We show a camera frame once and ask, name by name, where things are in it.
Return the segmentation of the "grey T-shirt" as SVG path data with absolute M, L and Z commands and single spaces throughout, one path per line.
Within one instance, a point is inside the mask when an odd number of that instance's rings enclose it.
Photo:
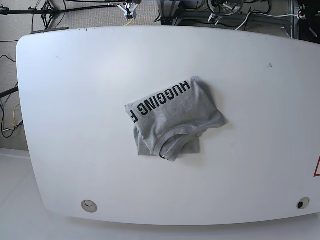
M 206 84 L 191 77 L 125 105 L 139 156 L 174 162 L 200 153 L 200 137 L 227 124 Z

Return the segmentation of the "black tripod stand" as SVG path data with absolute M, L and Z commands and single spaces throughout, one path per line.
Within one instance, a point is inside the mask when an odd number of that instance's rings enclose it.
M 62 7 L 58 7 L 55 6 L 53 0 L 38 0 L 35 6 L 30 6 L 27 9 L 11 9 L 2 4 L 0 15 L 30 15 L 31 32 L 33 33 L 36 16 L 39 16 L 45 30 L 57 29 L 68 13 L 116 8 L 121 5 L 121 2 L 116 0 L 63 0 L 61 4 Z

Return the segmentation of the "red warning triangle sticker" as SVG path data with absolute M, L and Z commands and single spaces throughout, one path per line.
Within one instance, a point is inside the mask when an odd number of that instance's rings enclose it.
M 319 177 L 320 176 L 320 158 L 318 159 L 315 171 L 314 171 L 314 177 Z

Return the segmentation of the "table grommet hole left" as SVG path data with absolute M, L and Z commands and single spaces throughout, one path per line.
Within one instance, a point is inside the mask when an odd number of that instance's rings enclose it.
M 88 199 L 81 202 L 81 207 L 88 213 L 95 213 L 98 210 L 98 206 L 93 201 Z

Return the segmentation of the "table grommet hole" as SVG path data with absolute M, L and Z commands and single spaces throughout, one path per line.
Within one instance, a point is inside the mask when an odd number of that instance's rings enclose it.
M 88 213 L 95 213 L 98 210 L 98 206 L 93 201 L 88 199 L 81 202 L 81 207 Z
M 309 205 L 309 203 L 310 203 L 310 199 L 308 197 L 304 197 L 304 198 L 299 200 L 299 202 L 297 203 L 296 207 L 299 210 L 303 210 Z

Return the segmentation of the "table grommet hole right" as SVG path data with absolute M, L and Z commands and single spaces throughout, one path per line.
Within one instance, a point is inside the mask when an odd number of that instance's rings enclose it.
M 309 203 L 310 203 L 310 199 L 308 197 L 304 197 L 304 198 L 299 200 L 299 202 L 297 203 L 296 207 L 299 210 L 303 210 L 309 205 Z

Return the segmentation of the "black metal frame base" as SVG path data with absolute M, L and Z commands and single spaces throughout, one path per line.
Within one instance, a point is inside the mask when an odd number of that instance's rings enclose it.
M 182 21 L 196 21 L 204 24 L 208 22 L 210 11 L 206 0 L 158 0 L 157 18 L 162 26 L 177 26 Z

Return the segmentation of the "aluminium frame post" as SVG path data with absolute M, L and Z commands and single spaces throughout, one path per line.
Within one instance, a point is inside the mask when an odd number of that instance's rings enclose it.
M 289 0 L 288 1 L 288 11 L 286 12 L 289 19 L 289 23 L 287 23 L 284 27 L 281 27 L 282 32 L 285 34 L 287 38 L 299 40 L 300 39 L 300 27 L 299 27 L 299 18 L 297 17 L 297 13 L 300 10 L 299 3 L 297 0 Z

